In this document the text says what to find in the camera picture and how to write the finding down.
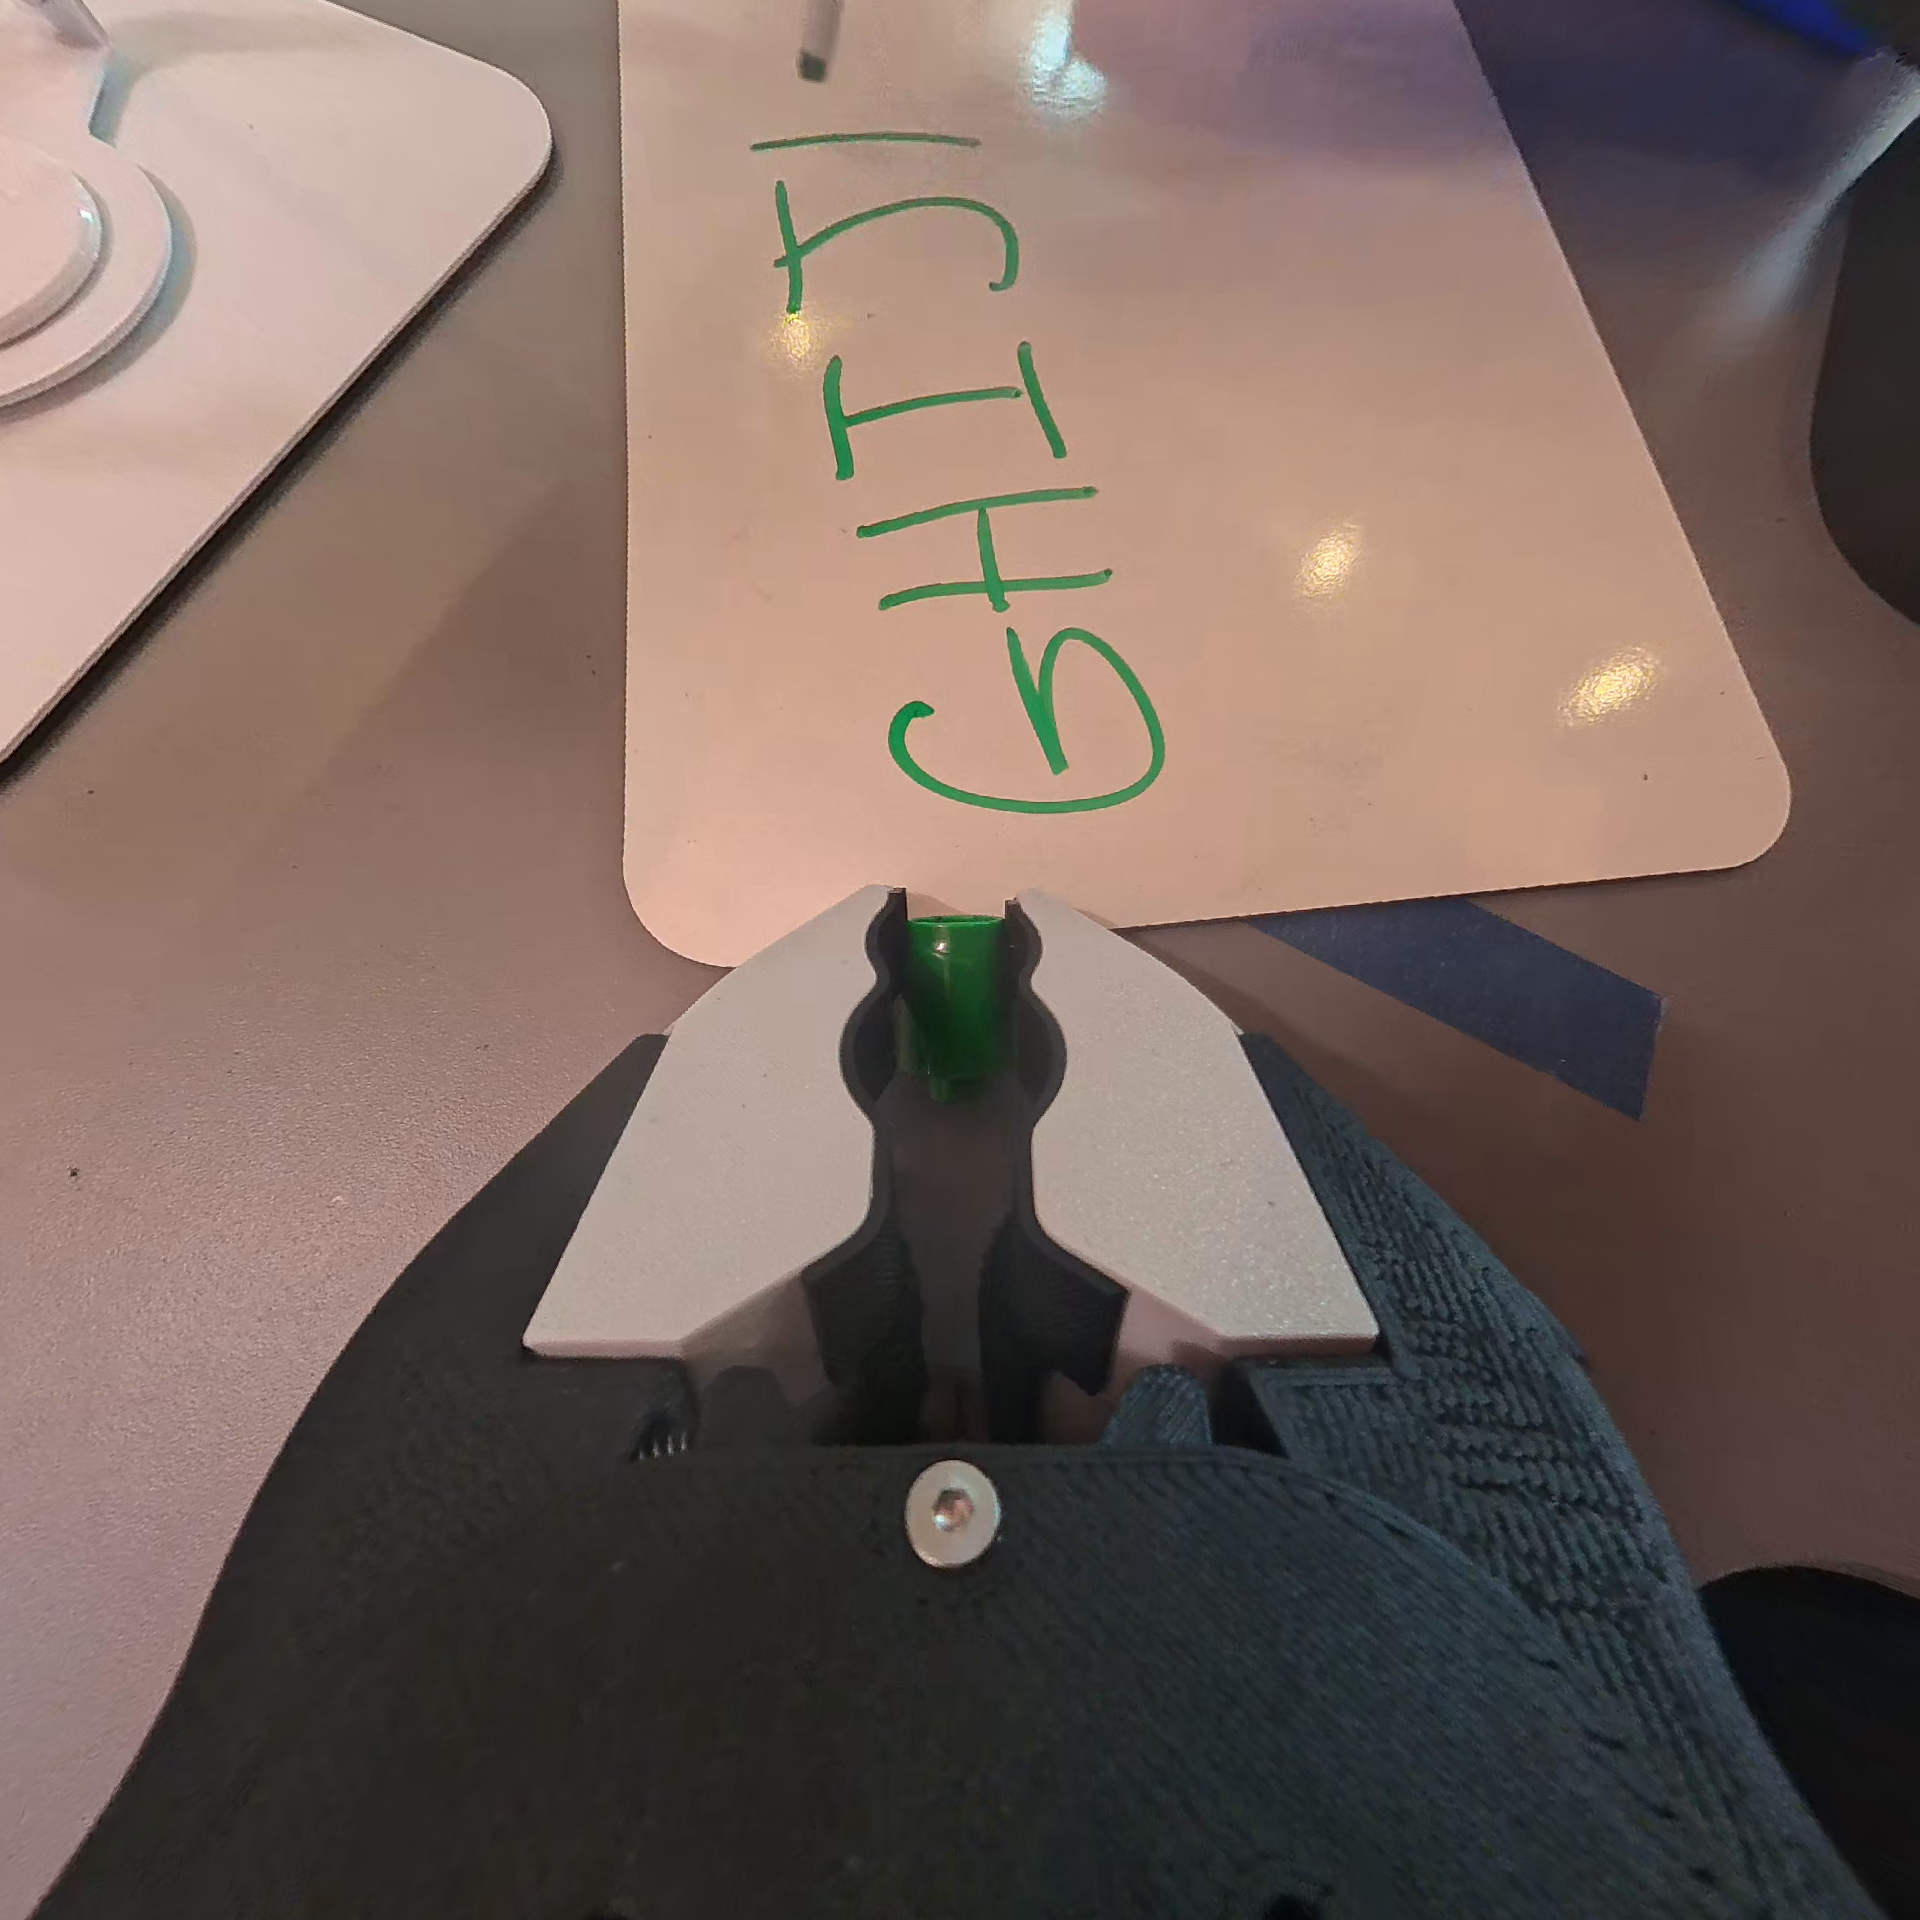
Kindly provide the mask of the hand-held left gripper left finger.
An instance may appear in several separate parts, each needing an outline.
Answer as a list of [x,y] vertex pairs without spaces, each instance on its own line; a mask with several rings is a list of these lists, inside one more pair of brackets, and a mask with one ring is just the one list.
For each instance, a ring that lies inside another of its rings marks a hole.
[[522,1333],[542,1359],[773,1375],[840,1438],[914,1438],[925,1303],[877,1106],[907,900],[866,884],[667,1030]]

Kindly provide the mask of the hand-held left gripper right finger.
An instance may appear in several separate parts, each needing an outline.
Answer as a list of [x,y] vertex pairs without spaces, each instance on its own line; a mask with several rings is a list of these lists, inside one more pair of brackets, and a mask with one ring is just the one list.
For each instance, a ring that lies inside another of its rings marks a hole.
[[1374,1356],[1380,1319],[1243,1028],[1052,893],[1011,900],[1004,933],[1019,1102],[978,1284],[988,1433],[1041,1438],[1056,1379],[1113,1406],[1157,1368]]

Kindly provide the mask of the green marker cap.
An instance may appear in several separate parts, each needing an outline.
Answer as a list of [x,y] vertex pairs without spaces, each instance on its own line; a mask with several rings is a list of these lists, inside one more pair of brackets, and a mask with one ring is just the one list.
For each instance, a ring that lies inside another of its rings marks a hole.
[[895,1017],[900,1068],[936,1102],[971,1102],[1002,1071],[1008,1020],[1006,920],[910,918]]

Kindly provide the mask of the white whiteboard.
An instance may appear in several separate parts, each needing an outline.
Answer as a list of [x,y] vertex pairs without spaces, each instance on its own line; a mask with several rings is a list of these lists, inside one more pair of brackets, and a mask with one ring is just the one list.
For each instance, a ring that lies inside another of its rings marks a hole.
[[1790,779],[1453,3],[619,3],[623,881],[1117,927],[1744,866]]

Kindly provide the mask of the blue tape strip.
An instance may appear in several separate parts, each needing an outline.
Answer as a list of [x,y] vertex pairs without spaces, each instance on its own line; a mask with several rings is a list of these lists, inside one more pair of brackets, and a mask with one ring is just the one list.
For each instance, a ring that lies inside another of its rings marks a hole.
[[1255,917],[1268,936],[1639,1120],[1665,999],[1474,900]]

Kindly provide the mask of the black textured cushion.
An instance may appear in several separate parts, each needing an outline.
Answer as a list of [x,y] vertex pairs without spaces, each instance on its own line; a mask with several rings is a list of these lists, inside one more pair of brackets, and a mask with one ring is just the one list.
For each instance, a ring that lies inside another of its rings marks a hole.
[[1919,127],[1847,203],[1812,396],[1812,488],[1860,582],[1919,620]]

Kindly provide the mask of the white metal desk stand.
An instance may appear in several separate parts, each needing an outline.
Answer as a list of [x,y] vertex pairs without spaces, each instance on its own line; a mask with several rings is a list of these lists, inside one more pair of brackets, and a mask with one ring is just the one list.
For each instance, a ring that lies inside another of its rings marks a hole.
[[5,758],[550,156],[525,82],[338,3],[5,3]]

